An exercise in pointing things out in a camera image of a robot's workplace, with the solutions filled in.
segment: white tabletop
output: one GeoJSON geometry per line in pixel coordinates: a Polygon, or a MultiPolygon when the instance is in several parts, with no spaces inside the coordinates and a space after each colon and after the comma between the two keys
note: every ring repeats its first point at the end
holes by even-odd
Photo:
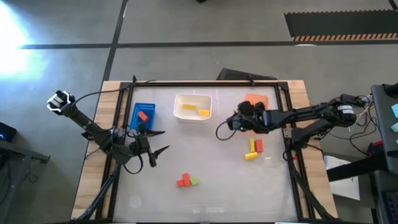
{"type": "MultiPolygon", "coordinates": [[[[282,158],[281,130],[269,134],[237,132],[229,141],[219,141],[216,127],[233,114],[246,93],[266,95],[269,109],[278,109],[274,87],[140,87],[135,103],[155,103],[153,130],[165,134],[149,138],[152,151],[170,147],[151,168],[143,155],[144,168],[137,175],[121,171],[114,222],[294,222],[297,214],[287,163],[282,158]],[[210,95],[209,123],[179,123],[173,115],[178,93],[210,95]],[[249,138],[262,139],[264,152],[245,161],[249,138]],[[199,184],[178,188],[176,181],[188,172],[199,184]]],[[[231,132],[220,129],[220,137],[231,132]]],[[[127,168],[136,171],[138,158],[127,168]]]]}

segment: yellow cube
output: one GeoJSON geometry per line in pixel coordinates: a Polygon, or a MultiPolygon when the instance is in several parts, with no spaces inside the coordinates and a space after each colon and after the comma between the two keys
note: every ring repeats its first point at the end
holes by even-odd
{"type": "Polygon", "coordinates": [[[197,107],[195,105],[186,105],[186,104],[183,104],[182,108],[186,109],[186,110],[196,110],[197,109],[197,107]]]}
{"type": "Polygon", "coordinates": [[[200,116],[210,116],[210,110],[198,110],[200,116]]]}

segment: blue box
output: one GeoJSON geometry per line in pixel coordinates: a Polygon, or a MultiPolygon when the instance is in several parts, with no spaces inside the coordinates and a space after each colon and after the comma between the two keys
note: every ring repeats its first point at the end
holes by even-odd
{"type": "Polygon", "coordinates": [[[392,112],[394,112],[394,115],[396,118],[398,118],[398,103],[395,104],[394,106],[391,106],[392,112]]]}
{"type": "Polygon", "coordinates": [[[398,123],[394,124],[393,126],[391,126],[391,129],[395,132],[398,132],[398,123]]]}
{"type": "Polygon", "coordinates": [[[134,110],[132,111],[130,128],[135,129],[137,124],[143,122],[143,120],[138,117],[138,112],[144,112],[148,117],[148,121],[145,123],[147,129],[152,130],[155,120],[155,104],[153,103],[136,103],[134,105],[134,110]]]}

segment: white bowl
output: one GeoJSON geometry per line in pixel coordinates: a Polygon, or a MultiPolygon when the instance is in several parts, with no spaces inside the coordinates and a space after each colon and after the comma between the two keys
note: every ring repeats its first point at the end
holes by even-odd
{"type": "Polygon", "coordinates": [[[211,96],[196,94],[177,94],[174,102],[174,116],[179,122],[207,123],[211,117],[211,96]],[[196,110],[186,110],[183,104],[194,105],[196,110]],[[200,116],[198,110],[210,110],[209,116],[200,116]]]}

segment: yellow block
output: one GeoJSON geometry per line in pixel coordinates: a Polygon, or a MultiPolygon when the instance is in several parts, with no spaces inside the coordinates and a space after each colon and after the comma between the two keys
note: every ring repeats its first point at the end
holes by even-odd
{"type": "Polygon", "coordinates": [[[244,160],[248,161],[248,160],[252,160],[255,159],[259,156],[259,154],[257,152],[252,152],[252,153],[247,153],[244,155],[244,160]]]}
{"type": "Polygon", "coordinates": [[[198,110],[200,116],[210,116],[210,110],[198,110]]]}
{"type": "Polygon", "coordinates": [[[256,148],[254,147],[254,138],[250,138],[250,152],[255,152],[256,148]]]}
{"type": "Polygon", "coordinates": [[[186,109],[186,110],[196,110],[197,107],[195,105],[182,105],[182,109],[186,109]]]}

